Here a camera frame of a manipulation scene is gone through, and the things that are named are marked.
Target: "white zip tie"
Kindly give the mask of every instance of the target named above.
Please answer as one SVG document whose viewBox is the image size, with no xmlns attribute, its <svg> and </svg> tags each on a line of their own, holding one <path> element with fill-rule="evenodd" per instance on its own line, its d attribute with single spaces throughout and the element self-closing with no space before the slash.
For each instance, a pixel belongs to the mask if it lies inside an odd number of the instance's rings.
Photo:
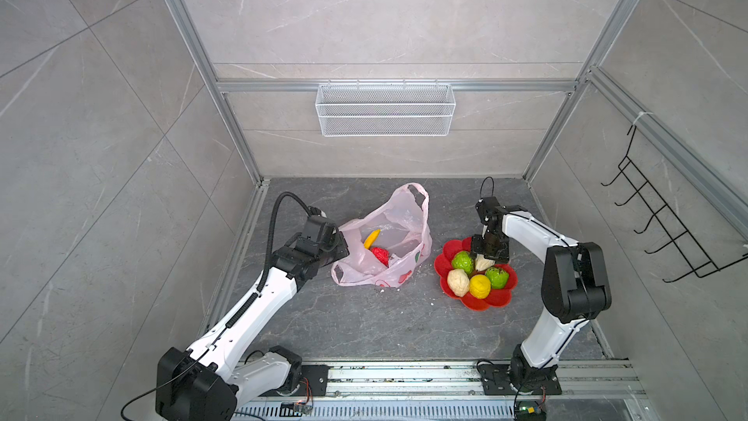
<svg viewBox="0 0 748 421">
<path fill-rule="evenodd" d="M 648 112 L 646 112 L 646 111 L 639 111 L 639 114 L 638 114 L 638 115 L 637 115 L 637 117 L 636 117 L 636 118 L 635 118 L 635 119 L 633 120 L 633 122 L 631 122 L 631 125 L 632 125 L 632 126 L 635 126 L 635 125 L 637 124 L 637 122 L 639 121 L 639 118 L 640 118 L 641 116 L 645 115 L 645 114 L 651 114 L 652 116 L 654 116 L 654 114 L 655 114 L 655 113 L 648 113 Z"/>
</svg>

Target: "red fruit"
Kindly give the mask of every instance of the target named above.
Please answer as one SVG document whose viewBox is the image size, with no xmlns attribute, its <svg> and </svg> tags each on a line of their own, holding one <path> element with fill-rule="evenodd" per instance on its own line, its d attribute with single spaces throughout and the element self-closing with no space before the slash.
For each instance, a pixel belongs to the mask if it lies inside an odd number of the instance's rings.
<svg viewBox="0 0 748 421">
<path fill-rule="evenodd" d="M 385 264 L 385 267 L 390 266 L 390 253 L 387 249 L 371 248 L 369 250 L 372 251 L 372 254 L 374 254 L 374 257 L 376 257 L 379 262 Z"/>
</svg>

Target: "mesh basket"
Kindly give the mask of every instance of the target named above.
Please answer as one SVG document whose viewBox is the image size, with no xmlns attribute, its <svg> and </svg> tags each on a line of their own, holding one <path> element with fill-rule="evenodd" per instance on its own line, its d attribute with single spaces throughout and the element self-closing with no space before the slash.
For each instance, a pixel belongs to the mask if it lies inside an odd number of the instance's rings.
<svg viewBox="0 0 748 421">
<path fill-rule="evenodd" d="M 315 106 L 324 136 L 447 135 L 455 96 L 446 83 L 328 83 Z"/>
</svg>

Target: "yellow banana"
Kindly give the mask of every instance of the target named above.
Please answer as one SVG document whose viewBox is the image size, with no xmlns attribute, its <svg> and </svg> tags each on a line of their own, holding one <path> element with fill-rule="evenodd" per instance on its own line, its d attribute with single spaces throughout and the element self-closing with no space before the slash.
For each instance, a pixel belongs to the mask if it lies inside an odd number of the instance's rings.
<svg viewBox="0 0 748 421">
<path fill-rule="evenodd" d="M 374 241 L 376 241 L 380 232 L 381 232 L 381 229 L 375 229 L 374 231 L 372 231 L 369 237 L 363 242 L 363 246 L 367 249 L 370 248 L 372 244 L 374 244 Z"/>
</svg>

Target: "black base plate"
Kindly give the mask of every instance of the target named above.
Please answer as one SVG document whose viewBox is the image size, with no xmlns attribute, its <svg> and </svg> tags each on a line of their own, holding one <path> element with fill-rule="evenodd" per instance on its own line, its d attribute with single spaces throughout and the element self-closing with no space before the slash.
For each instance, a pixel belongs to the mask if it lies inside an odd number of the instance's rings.
<svg viewBox="0 0 748 421">
<path fill-rule="evenodd" d="M 309 380 L 309 388 L 312 389 L 312 396 L 325 396 L 325 394 L 327 393 L 329 371 L 330 366 L 325 366 L 324 364 L 302 364 L 302 379 L 307 378 L 307 380 Z M 294 394 L 290 396 L 299 396 L 306 393 L 306 388 L 304 387 L 303 381 L 299 384 L 299 386 L 299 389 L 297 389 Z M 280 394 L 276 390 L 268 390 L 260 396 L 279 395 Z"/>
<path fill-rule="evenodd" d="M 479 364 L 478 372 L 483 383 L 483 393 L 485 395 L 515 395 L 516 390 L 512 389 L 510 384 L 510 365 L 509 364 Z M 545 385 L 546 395 L 561 395 L 561 386 L 557 380 L 548 380 Z M 542 395 L 543 389 L 538 388 L 532 392 L 532 395 Z"/>
</svg>

